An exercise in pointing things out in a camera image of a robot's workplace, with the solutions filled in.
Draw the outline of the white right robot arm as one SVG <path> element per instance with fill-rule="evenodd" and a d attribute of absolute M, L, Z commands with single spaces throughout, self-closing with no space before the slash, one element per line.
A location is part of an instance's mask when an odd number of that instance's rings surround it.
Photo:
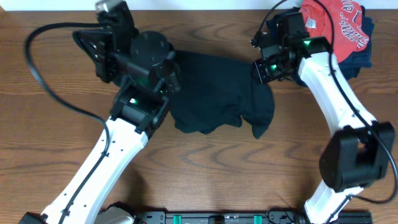
<path fill-rule="evenodd" d="M 352 223 L 360 217 L 340 214 L 352 199 L 391 202 L 397 196 L 396 188 L 380 200 L 360 193 L 383 179 L 388 167 L 397 175 L 392 156 L 394 127 L 390 122 L 378 122 L 361 104 L 340 71 L 329 41 L 298 34 L 274 40 L 260 34 L 251 45 L 261 53 L 253 63 L 254 76 L 269 83 L 296 72 L 315 97 L 331 134 L 319 160 L 322 180 L 293 223 Z"/>

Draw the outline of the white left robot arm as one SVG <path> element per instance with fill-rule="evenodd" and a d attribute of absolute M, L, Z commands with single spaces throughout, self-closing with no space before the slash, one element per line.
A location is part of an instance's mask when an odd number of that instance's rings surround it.
<path fill-rule="evenodd" d="M 134 214 L 119 205 L 100 208 L 116 181 L 145 147 L 167 115 L 169 99 L 180 86 L 174 49 L 155 31 L 132 40 L 142 55 L 127 63 L 132 82 L 121 87 L 111 115 L 93 150 L 64 191 L 41 214 L 27 212 L 21 223 L 134 223 Z"/>

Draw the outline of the black polo shirt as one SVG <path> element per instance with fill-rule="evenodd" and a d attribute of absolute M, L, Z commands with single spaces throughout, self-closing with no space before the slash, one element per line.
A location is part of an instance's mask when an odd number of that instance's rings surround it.
<path fill-rule="evenodd" d="M 142 55 L 140 50 L 131 50 L 132 40 L 129 50 L 120 51 L 114 47 L 112 34 L 112 47 L 107 51 L 121 54 L 122 79 L 115 83 L 119 90 L 133 80 L 127 63 Z M 251 125 L 255 138 L 268 130 L 274 116 L 274 98 L 268 86 L 252 78 L 250 64 L 175 49 L 172 61 L 180 88 L 166 94 L 167 114 L 172 115 L 181 132 L 210 134 L 222 125 L 239 127 L 243 122 Z"/>

